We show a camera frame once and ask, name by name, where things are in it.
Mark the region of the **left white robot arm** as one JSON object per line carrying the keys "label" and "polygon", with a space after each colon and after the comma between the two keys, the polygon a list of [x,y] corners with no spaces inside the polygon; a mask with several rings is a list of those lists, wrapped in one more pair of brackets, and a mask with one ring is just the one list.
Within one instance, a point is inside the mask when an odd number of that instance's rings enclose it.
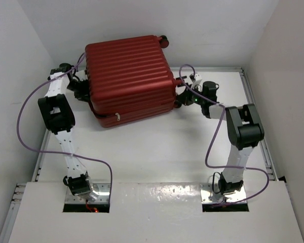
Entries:
{"label": "left white robot arm", "polygon": [[55,135],[65,155],[67,175],[63,183],[73,196],[87,198],[92,192],[92,184],[86,167],[75,157],[75,145],[72,140],[72,128],[75,117],[65,96],[67,87],[73,81],[72,65],[62,63],[50,71],[49,88],[44,97],[38,99],[46,128]]}

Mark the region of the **red suitcase blue lining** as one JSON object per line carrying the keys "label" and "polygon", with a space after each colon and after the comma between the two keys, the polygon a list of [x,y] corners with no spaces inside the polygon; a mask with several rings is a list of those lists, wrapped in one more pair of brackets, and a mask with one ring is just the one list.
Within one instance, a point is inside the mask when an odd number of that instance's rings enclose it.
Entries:
{"label": "red suitcase blue lining", "polygon": [[177,80],[163,49],[165,35],[146,35],[85,47],[89,106],[103,128],[170,112]]}

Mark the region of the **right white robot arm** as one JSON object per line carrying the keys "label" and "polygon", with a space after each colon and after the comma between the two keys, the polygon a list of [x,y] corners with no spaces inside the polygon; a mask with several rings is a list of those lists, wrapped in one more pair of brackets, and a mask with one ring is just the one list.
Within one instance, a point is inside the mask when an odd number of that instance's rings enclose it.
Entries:
{"label": "right white robot arm", "polygon": [[241,190],[248,158],[264,139],[264,128],[255,105],[236,107],[219,103],[216,95],[219,85],[215,82],[204,82],[201,91],[184,82],[180,86],[185,87],[185,90],[177,95],[177,103],[185,106],[198,104],[206,118],[217,119],[219,123],[226,122],[231,149],[226,166],[222,167],[216,194]]}

